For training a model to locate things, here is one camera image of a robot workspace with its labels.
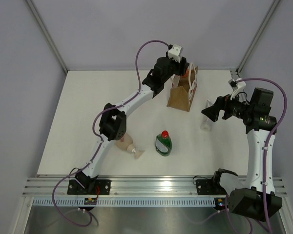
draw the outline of gray floor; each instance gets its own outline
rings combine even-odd
[[[63,207],[63,212],[73,208]],[[25,234],[223,234],[234,233],[225,213],[217,214],[204,224],[194,224],[215,212],[213,208],[193,207],[97,207],[91,211],[97,218],[87,228],[75,227],[59,218],[54,207],[32,207]],[[236,229],[248,234],[250,227],[244,217],[230,214]],[[89,217],[82,212],[67,215],[79,223],[86,223]],[[266,233],[257,223],[253,223],[254,234]],[[284,233],[278,214],[271,218],[274,234]]]

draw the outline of green bottle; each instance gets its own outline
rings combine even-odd
[[[168,156],[172,149],[172,142],[168,131],[163,131],[161,134],[156,136],[155,140],[156,151],[162,156]]]

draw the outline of white table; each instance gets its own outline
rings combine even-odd
[[[141,71],[142,80],[148,71]],[[229,71],[199,71],[191,111],[167,107],[170,81],[151,101],[127,119],[127,132],[144,154],[134,159],[115,146],[104,159],[101,175],[212,175],[218,168],[247,174],[248,143],[242,120],[219,118],[211,132],[200,129],[206,100],[232,92]],[[90,159],[97,138],[91,127],[105,104],[117,103],[137,89],[135,71],[69,72],[52,123],[38,174],[63,175]],[[156,135],[168,130],[173,150],[168,157],[155,151]]]

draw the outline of brown box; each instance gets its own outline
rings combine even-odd
[[[190,111],[197,87],[197,71],[198,67],[195,67],[191,70],[190,77],[174,77],[167,106],[182,111]]]

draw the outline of bottle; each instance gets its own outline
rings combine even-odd
[[[137,149],[137,147],[133,144],[132,137],[128,133],[125,133],[121,139],[117,140],[115,145],[121,150],[134,153],[135,159],[138,159],[144,152]]]
[[[172,149],[172,142],[168,131],[163,131],[161,134],[156,136],[155,139],[156,151],[162,156],[168,156]]]

